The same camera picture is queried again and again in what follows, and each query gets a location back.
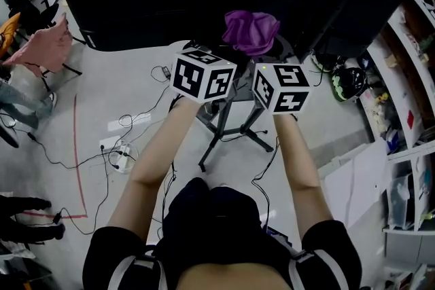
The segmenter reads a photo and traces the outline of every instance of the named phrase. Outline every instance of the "purple cloth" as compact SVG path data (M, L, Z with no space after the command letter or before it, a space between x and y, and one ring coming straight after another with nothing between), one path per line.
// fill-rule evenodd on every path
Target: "purple cloth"
M226 32L222 39L248 56L259 56L273 46L279 21L264 12L236 10L225 15Z

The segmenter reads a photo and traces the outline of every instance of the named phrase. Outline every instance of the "shoulder strap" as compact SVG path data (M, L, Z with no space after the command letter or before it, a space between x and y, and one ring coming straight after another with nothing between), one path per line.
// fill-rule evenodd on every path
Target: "shoulder strap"
M290 275L290 280L292 281L293 290L305 290L304 285L302 283L302 279L300 279L300 275L298 270L296 269L296 260L291 259L290 265L288 266L288 272Z
M341 290L349 290L349 285L347 284L345 274L343 273L343 270L341 269L341 267L339 266L337 261L335 261L331 257L331 255L329 255L324 250L320 250L320 249L314 250L314 253L318 257L320 257L324 261L324 263L327 264L328 267L331 269L331 272L334 273L335 279L337 280L337 283L340 285L340 289Z
M124 273L128 270L128 267L130 267L135 259L136 257L133 255L126 257L120 262L118 267L115 269L115 272L111 275L107 290L118 290Z
M110 283L107 290L118 290L122 281L122 277L124 277L125 272L132 265L146 267L151 270L154 268L154 266L158 266L160 271L158 290L168 290L166 274L164 272L162 263L160 261L137 259L135 256L128 256L120 262L110 278Z

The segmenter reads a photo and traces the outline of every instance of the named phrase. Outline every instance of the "paper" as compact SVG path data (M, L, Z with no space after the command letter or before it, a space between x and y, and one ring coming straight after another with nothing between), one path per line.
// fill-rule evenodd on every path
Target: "paper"
M350 228L379 200L391 179L385 141L377 140L325 178L332 215Z

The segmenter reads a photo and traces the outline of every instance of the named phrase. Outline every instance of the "black chair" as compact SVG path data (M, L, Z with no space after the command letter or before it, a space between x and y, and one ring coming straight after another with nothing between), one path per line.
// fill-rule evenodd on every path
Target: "black chair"
M50 6L48 0L43 0L41 4L47 7L43 12L39 12L30 0L9 0L8 5L11 9L9 18L20 12L19 23L27 35L35 34L39 29L50 28L56 24L53 19L59 9L59 4L54 3Z

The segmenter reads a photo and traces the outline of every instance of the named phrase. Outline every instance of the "pink cloth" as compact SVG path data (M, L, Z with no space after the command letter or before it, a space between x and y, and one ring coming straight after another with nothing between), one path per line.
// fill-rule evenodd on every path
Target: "pink cloth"
M39 29L29 42L7 59L4 65L24 65L37 77L42 77L39 67L53 73L62 69L71 46L73 35L68 30L66 14L63 14L57 24L49 29Z

